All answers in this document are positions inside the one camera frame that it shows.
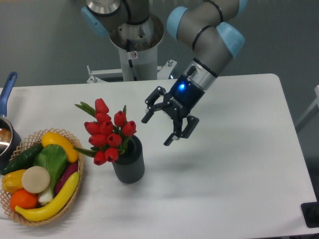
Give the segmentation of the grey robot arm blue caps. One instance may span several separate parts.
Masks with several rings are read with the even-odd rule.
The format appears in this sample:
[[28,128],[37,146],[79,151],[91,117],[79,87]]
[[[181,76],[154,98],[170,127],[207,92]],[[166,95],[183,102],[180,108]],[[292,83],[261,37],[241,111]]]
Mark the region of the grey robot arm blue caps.
[[246,5],[245,0],[205,0],[195,9],[175,8],[166,24],[150,12],[147,0],[88,0],[81,14],[97,35],[108,36],[117,47],[125,81],[157,78],[158,45],[164,33],[195,53],[169,91],[157,87],[145,101],[143,123],[156,111],[172,119],[168,146],[191,135],[199,122],[191,110],[242,48],[244,36],[228,21]]

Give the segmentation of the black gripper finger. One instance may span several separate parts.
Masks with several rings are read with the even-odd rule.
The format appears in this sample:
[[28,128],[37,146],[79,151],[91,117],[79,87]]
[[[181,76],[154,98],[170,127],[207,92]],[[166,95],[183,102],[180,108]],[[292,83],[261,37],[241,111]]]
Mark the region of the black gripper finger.
[[154,115],[154,112],[162,110],[163,108],[167,107],[166,102],[160,102],[156,103],[156,100],[159,99],[159,97],[163,97],[166,94],[165,88],[161,86],[157,86],[150,95],[145,99],[145,103],[147,104],[146,108],[146,114],[142,118],[142,123],[147,123],[151,117]]
[[174,140],[179,140],[180,138],[189,138],[193,130],[199,123],[199,118],[188,115],[186,117],[187,124],[184,129],[182,129],[182,118],[173,119],[173,132],[169,135],[166,141],[163,143],[165,146],[169,146]]

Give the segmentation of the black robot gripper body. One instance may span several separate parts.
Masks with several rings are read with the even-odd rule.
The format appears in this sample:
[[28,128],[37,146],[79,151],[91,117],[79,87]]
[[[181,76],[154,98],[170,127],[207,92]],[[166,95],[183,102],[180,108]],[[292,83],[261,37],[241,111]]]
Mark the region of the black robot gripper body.
[[173,120],[173,124],[182,124],[183,119],[190,114],[205,93],[186,75],[181,75],[169,91],[163,87],[161,91],[165,103],[162,111]]

